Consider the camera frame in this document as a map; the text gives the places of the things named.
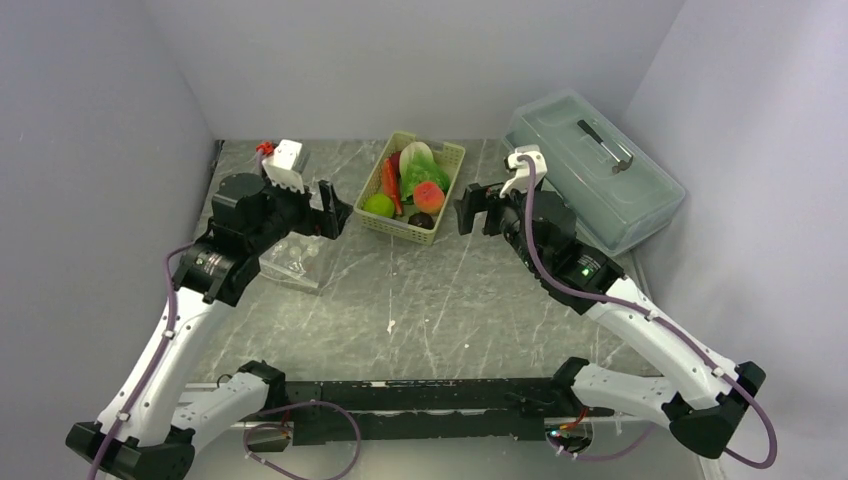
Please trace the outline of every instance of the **lime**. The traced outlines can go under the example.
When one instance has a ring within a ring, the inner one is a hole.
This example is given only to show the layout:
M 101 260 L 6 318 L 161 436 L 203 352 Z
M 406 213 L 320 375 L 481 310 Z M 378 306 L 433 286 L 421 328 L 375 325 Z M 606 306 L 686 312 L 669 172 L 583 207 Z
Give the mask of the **lime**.
M 395 204 L 385 193 L 375 193 L 372 195 L 371 198 L 365 201 L 362 209 L 381 217 L 392 218 L 395 216 Z

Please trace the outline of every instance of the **gray marble tabletop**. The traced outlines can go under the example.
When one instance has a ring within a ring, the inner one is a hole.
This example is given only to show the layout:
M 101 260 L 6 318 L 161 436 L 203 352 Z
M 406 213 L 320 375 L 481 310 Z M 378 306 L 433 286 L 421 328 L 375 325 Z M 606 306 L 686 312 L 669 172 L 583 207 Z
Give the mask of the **gray marble tabletop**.
M 453 141 L 466 148 L 453 196 L 464 186 L 503 181 L 498 140 Z M 223 145 L 197 226 L 227 175 L 252 171 L 256 141 Z M 385 140 L 305 141 L 304 180 L 333 182 L 353 204 Z M 432 246 L 364 228 L 352 217 L 340 239 L 322 244 L 327 263 L 317 291 L 258 276 L 215 333 L 192 380 L 214 381 L 249 360 L 292 380 L 375 380 L 550 376 L 570 356 L 624 373 L 656 370 L 618 337 L 547 296 L 509 245 L 475 231 L 459 236 L 445 212 Z M 616 259 L 633 278 L 629 254 Z

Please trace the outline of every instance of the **white baseboard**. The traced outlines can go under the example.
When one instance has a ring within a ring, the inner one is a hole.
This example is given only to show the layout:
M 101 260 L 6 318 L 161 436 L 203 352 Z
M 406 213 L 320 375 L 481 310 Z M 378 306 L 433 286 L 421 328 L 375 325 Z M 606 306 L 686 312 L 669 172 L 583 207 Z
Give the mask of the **white baseboard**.
M 721 469 L 719 460 L 710 460 L 704 457 L 698 457 L 701 462 L 701 469 L 704 471 L 704 480 L 726 480 L 724 470 Z

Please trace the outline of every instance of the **dark purple vegetable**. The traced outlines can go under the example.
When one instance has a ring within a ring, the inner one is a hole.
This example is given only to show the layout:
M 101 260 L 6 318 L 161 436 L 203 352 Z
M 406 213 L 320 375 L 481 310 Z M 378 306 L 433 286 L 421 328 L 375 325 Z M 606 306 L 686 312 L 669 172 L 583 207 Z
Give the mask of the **dark purple vegetable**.
M 433 217 L 424 212 L 418 212 L 409 217 L 409 224 L 414 227 L 420 227 L 427 230 L 436 228 L 436 222 L 433 220 Z

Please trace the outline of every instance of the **basket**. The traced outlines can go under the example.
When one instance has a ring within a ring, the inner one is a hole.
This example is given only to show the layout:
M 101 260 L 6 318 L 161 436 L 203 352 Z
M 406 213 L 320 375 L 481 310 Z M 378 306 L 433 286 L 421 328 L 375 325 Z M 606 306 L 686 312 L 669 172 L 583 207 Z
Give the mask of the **basket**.
M 414 227 L 406 223 L 410 215 L 419 212 L 418 208 L 414 205 L 404 205 L 403 217 L 398 219 L 381 217 L 362 210 L 362 206 L 365 204 L 365 201 L 368 200 L 371 195 L 381 191 L 380 187 L 382 185 L 380 180 L 380 169 L 383 166 L 383 162 L 392 153 L 403 150 L 412 142 L 426 143 L 427 146 L 430 147 L 430 150 L 433 151 L 433 159 L 436 161 L 436 164 L 448 174 L 448 177 L 450 177 L 451 180 L 450 188 L 445 195 L 445 205 L 442 207 L 442 211 L 439 212 L 439 216 L 436 218 L 436 226 L 433 227 L 432 230 Z M 395 132 L 392 134 L 388 143 L 386 143 L 386 148 L 383 149 L 383 153 L 374 165 L 374 170 L 371 171 L 368 183 L 365 184 L 365 187 L 359 194 L 359 198 L 356 200 L 356 205 L 354 206 L 354 212 L 360 218 L 362 224 L 367 228 L 377 230 L 379 232 L 385 232 L 422 245 L 432 245 L 433 240 L 436 239 L 436 232 L 439 231 L 439 225 L 442 223 L 442 217 L 445 215 L 445 210 L 448 208 L 450 203 L 453 187 L 456 184 L 456 176 L 459 173 L 459 168 L 462 166 L 462 159 L 464 157 L 465 148 L 459 145 L 419 139 L 415 136 L 415 134 L 409 132 Z

